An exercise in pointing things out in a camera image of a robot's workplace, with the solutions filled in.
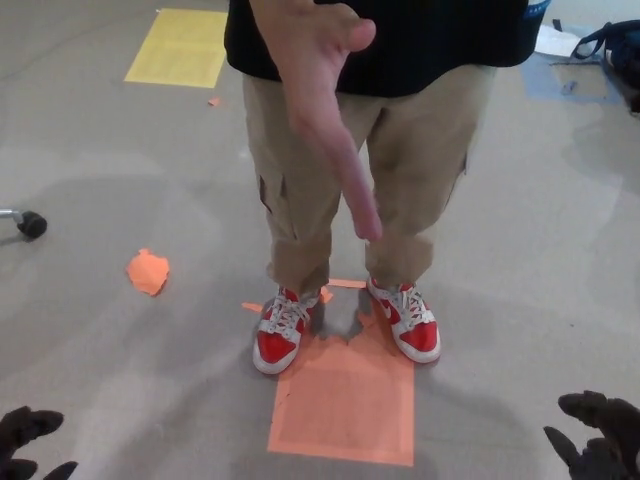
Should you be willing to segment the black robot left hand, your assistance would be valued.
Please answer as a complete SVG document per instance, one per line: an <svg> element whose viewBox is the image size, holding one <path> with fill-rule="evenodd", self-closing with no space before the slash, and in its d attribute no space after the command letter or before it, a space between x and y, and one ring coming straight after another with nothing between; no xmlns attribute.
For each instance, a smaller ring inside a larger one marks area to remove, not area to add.
<svg viewBox="0 0 640 480"><path fill-rule="evenodd" d="M1 418L1 480L27 480L38 471L36 461L15 458L30 442L56 432L65 417L53 410L32 410L22 406Z"/></svg>

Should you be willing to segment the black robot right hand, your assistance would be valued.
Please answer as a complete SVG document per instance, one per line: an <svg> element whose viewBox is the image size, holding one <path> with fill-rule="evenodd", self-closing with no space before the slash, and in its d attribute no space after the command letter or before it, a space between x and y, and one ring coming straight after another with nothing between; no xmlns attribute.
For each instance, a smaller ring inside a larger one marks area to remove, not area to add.
<svg viewBox="0 0 640 480"><path fill-rule="evenodd" d="M579 451L561 431L546 426L545 435L573 479L637 479L639 477L639 409L620 398L586 390L559 397L568 416L602 433Z"/></svg>

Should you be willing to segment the person's bare right hand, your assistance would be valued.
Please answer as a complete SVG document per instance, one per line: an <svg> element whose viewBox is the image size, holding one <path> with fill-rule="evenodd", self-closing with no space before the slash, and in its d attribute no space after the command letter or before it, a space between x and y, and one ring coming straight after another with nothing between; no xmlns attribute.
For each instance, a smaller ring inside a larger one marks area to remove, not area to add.
<svg viewBox="0 0 640 480"><path fill-rule="evenodd" d="M250 6L282 81L292 129L336 177L357 236L379 239L381 220L336 97L348 56L372 44L375 23L342 3L252 1Z"/></svg>

